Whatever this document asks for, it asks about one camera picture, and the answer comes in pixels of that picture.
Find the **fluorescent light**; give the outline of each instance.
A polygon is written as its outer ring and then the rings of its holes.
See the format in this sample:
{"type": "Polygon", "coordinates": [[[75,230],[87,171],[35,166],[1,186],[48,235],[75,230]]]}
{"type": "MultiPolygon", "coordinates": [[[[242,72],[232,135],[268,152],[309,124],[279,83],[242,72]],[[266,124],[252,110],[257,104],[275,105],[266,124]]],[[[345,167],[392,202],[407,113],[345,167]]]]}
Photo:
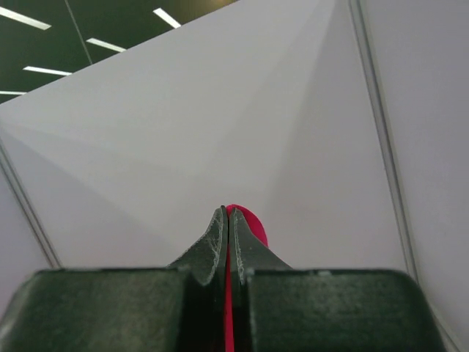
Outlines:
{"type": "Polygon", "coordinates": [[[0,95],[24,95],[26,92],[12,92],[9,90],[0,90],[0,95]]]}
{"type": "Polygon", "coordinates": [[[42,29],[43,31],[45,31],[46,29],[51,28],[50,24],[46,24],[44,22],[35,20],[33,18],[22,15],[20,13],[12,11],[12,10],[7,10],[4,7],[0,7],[0,15],[11,18],[12,20],[15,20],[15,21],[18,21],[18,22],[21,22],[21,23],[24,23],[24,24],[28,24],[28,25],[36,27],[36,28],[42,29]]]}
{"type": "Polygon", "coordinates": [[[173,19],[173,17],[171,17],[170,15],[168,15],[168,13],[166,13],[165,10],[163,10],[161,7],[159,9],[156,9],[155,11],[153,11],[155,15],[159,16],[163,21],[169,23],[171,26],[173,26],[174,28],[179,28],[181,27],[181,25],[179,24],[179,22],[177,22],[175,19],[173,19]]]}
{"type": "Polygon", "coordinates": [[[58,75],[58,76],[70,76],[72,74],[71,72],[49,70],[48,68],[41,68],[41,67],[34,67],[34,66],[26,66],[23,70],[41,72],[41,73],[50,73],[51,75],[58,75]]]}
{"type": "Polygon", "coordinates": [[[123,51],[125,51],[125,49],[121,48],[120,46],[110,44],[110,43],[107,43],[107,42],[103,42],[102,40],[99,40],[99,39],[96,39],[96,38],[89,38],[87,40],[87,42],[91,43],[91,44],[98,45],[98,46],[102,46],[103,48],[106,48],[106,49],[111,49],[111,50],[117,51],[119,53],[122,53],[123,51]]]}

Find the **ceiling light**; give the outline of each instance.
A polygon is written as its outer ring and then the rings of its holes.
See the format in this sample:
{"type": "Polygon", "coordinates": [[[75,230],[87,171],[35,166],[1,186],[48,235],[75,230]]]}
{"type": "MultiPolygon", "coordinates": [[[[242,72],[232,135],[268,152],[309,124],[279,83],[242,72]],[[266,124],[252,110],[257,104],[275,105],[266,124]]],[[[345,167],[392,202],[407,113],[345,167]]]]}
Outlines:
{"type": "Polygon", "coordinates": [[[181,25],[179,24],[179,22],[177,22],[175,19],[173,19],[173,17],[171,17],[170,15],[168,15],[166,13],[165,10],[163,10],[162,8],[159,8],[159,9],[156,9],[155,11],[153,11],[155,15],[157,16],[160,16],[160,18],[169,23],[171,26],[173,26],[174,28],[179,28],[181,27],[181,25]]]}
{"type": "Polygon", "coordinates": [[[4,7],[0,7],[0,15],[11,18],[12,20],[15,20],[15,21],[18,21],[18,22],[21,22],[21,23],[24,23],[24,24],[28,24],[28,25],[36,27],[36,28],[42,29],[44,31],[46,29],[51,28],[50,24],[46,24],[44,22],[35,20],[33,18],[22,15],[20,13],[12,11],[12,10],[7,10],[4,7]]]}
{"type": "Polygon", "coordinates": [[[117,51],[119,53],[122,53],[123,51],[125,51],[125,49],[121,48],[120,46],[110,44],[110,43],[107,43],[107,42],[103,42],[102,40],[99,40],[99,39],[96,39],[96,38],[89,38],[87,40],[87,42],[91,43],[91,44],[98,45],[98,46],[102,46],[103,48],[106,48],[106,49],[111,49],[111,50],[117,51]]]}
{"type": "Polygon", "coordinates": [[[23,95],[26,92],[12,92],[10,90],[0,90],[0,95],[23,95]]]}
{"type": "Polygon", "coordinates": [[[34,66],[26,66],[23,70],[41,72],[41,73],[50,73],[51,75],[58,75],[58,76],[70,76],[72,74],[71,72],[49,70],[48,68],[41,68],[41,67],[34,67],[34,66]]]}

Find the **white panel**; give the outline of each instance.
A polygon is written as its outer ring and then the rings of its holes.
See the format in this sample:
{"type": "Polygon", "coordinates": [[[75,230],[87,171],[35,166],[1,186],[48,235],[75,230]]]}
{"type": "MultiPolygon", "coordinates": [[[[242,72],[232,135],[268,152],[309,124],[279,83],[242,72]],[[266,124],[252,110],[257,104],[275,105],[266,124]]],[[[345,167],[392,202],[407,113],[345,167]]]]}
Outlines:
{"type": "Polygon", "coordinates": [[[469,3],[367,9],[422,282],[469,348],[469,3]]]}
{"type": "Polygon", "coordinates": [[[65,265],[167,264],[236,202],[293,266],[405,266],[344,1],[239,1],[0,123],[65,265]]]}
{"type": "Polygon", "coordinates": [[[0,169],[0,319],[12,294],[48,264],[0,169]]]}

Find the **pink object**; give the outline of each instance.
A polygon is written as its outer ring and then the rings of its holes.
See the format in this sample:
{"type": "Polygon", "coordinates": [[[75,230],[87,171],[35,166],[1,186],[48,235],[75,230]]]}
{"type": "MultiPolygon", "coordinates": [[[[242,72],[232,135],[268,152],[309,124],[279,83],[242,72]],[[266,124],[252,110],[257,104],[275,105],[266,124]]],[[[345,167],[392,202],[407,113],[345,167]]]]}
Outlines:
{"type": "MultiPolygon", "coordinates": [[[[226,207],[228,217],[233,209],[239,209],[248,222],[251,232],[265,245],[267,245],[267,235],[261,221],[249,209],[241,205],[231,204],[226,207]]],[[[226,253],[226,283],[225,283],[225,309],[224,309],[224,325],[225,325],[225,352],[235,352],[235,339],[233,336],[233,309],[232,309],[232,279],[229,270],[229,247],[226,253]]]]}

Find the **dark ceiling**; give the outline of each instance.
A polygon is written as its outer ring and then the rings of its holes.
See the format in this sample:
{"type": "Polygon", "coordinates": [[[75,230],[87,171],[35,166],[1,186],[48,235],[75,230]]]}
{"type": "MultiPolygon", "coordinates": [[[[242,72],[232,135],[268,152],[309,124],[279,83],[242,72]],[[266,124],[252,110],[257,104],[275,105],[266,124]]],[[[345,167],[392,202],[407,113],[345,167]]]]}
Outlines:
{"type": "MultiPolygon", "coordinates": [[[[0,15],[0,91],[30,92],[61,76],[25,66],[76,72],[116,51],[96,38],[131,48],[172,30],[153,13],[162,8],[181,25],[236,0],[1,0],[0,7],[50,24],[46,30],[0,15]]],[[[0,103],[16,95],[0,94],[0,103]]]]}

